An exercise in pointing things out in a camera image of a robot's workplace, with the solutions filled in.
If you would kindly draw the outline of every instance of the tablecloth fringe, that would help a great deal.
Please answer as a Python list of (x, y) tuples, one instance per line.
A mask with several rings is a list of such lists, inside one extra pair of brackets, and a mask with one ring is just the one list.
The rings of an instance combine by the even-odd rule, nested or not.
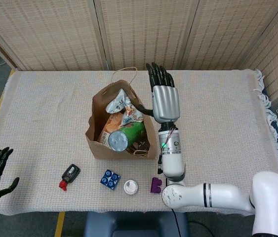
[(275, 143), (276, 148), (277, 148), (277, 157), (278, 157), (278, 133), (277, 133), (276, 129), (272, 126), (272, 122), (276, 121), (277, 115), (274, 114), (270, 110), (272, 102), (269, 100), (268, 96), (265, 95), (262, 92), (264, 90), (264, 88), (265, 88), (265, 85), (264, 85), (264, 77), (265, 76), (263, 76), (262, 72), (260, 70), (258, 70), (258, 69), (255, 70), (255, 73), (257, 74), (259, 88), (258, 89), (254, 89), (254, 91), (259, 91), (260, 92), (258, 97), (262, 101), (263, 105), (266, 108), (267, 123), (268, 123), (268, 126), (269, 126), (269, 128), (271, 130), (271, 133), (273, 135), (274, 143)]

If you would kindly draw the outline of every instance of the blue pill blister pack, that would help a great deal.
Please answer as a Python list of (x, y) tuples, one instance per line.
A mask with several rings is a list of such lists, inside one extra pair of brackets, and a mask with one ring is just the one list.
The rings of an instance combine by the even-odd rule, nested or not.
[(111, 170), (106, 170), (104, 176), (101, 178), (100, 183), (114, 190), (119, 182), (120, 175), (113, 173)]

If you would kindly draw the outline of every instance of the paper bag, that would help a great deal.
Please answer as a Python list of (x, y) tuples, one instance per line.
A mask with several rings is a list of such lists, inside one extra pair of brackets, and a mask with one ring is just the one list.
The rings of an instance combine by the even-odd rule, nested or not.
[(147, 131), (150, 149), (144, 156), (135, 156), (127, 151), (115, 152), (105, 145), (97, 142), (98, 137), (103, 130), (110, 114), (106, 112), (106, 106), (116, 98), (119, 90), (123, 89), (131, 100), (131, 103), (137, 107), (142, 104), (130, 84), (124, 80), (111, 83), (99, 91), (92, 100), (92, 115), (89, 118), (89, 129), (86, 132), (86, 139), (91, 152), (96, 159), (150, 159), (156, 157), (156, 135), (150, 116), (143, 115), (145, 129)]

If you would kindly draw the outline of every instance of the crumpled plastic wrapper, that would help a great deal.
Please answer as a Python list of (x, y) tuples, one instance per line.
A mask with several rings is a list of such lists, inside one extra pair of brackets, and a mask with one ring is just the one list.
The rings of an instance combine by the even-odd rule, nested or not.
[(125, 109), (122, 117), (121, 126), (125, 126), (132, 122), (142, 122), (143, 115), (131, 103), (129, 97), (123, 89), (120, 89), (117, 97), (110, 102), (106, 107), (106, 112), (114, 114)]

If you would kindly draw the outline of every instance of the round container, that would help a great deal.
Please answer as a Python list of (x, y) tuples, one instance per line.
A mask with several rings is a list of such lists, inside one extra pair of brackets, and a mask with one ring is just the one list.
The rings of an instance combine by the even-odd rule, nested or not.
[(145, 126), (142, 122), (132, 122), (109, 135), (108, 143), (116, 152), (123, 152), (144, 133)]
[(138, 191), (138, 184), (134, 180), (128, 180), (124, 183), (123, 189), (126, 194), (134, 195)]

